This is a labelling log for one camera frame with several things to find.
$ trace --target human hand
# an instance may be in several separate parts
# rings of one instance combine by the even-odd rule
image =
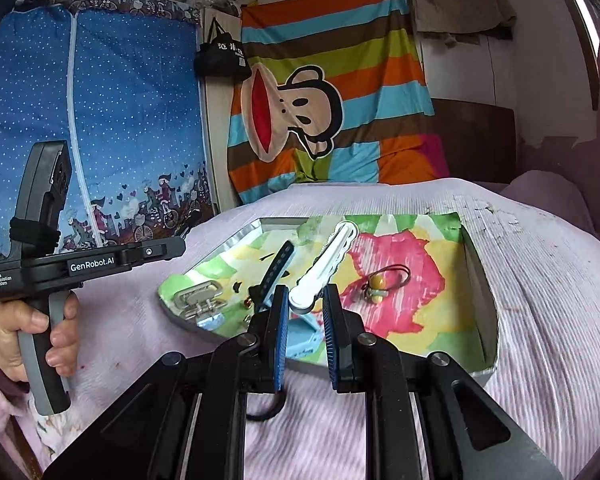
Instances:
[[[71,293],[64,304],[64,321],[51,331],[52,349],[46,353],[46,362],[58,375],[69,377],[75,373],[80,339],[77,331],[78,297]],[[28,382],[22,363],[18,330],[39,334],[46,330],[49,318],[23,301],[0,303],[0,369],[12,381]]]

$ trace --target orange bead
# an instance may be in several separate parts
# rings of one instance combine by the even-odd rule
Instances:
[[[376,290],[381,290],[385,288],[386,281],[380,274],[375,274],[371,277],[371,279],[369,279],[369,286],[371,288],[375,288]]]

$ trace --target colorful striped curtain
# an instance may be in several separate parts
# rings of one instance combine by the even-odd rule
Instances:
[[[253,75],[236,86],[228,167],[244,203],[298,182],[406,184],[448,176],[408,0],[247,7]]]

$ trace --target blue stripe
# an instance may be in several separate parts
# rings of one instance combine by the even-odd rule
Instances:
[[[375,94],[349,99],[344,101],[342,106],[344,108],[343,130],[359,128],[377,119],[390,119],[420,112],[424,112],[425,115],[434,114],[429,90],[418,81],[383,86]],[[242,115],[232,116],[228,146],[237,146],[248,140]]]
[[[242,29],[243,43],[274,44],[283,41],[295,40],[312,34],[335,30],[336,28],[362,25],[388,16],[392,10],[400,10],[402,14],[409,13],[406,0],[383,0],[378,4],[370,4],[351,10],[343,10],[302,20],[301,22],[285,23],[266,28],[245,27]]]
[[[355,142],[331,152],[330,182],[378,182],[380,143]]]
[[[261,198],[274,194],[277,191],[282,191],[291,186],[296,181],[295,173],[283,173],[267,180],[264,184],[249,188],[240,194],[240,199],[243,204],[256,202]]]

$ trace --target gray and black grip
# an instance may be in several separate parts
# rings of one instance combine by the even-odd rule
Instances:
[[[62,413],[71,405],[68,381],[46,362],[46,353],[52,346],[51,330],[64,319],[64,302],[68,296],[69,291],[61,291],[24,300],[49,316],[49,326],[43,333],[32,335],[22,330],[18,332],[22,363],[40,415]]]

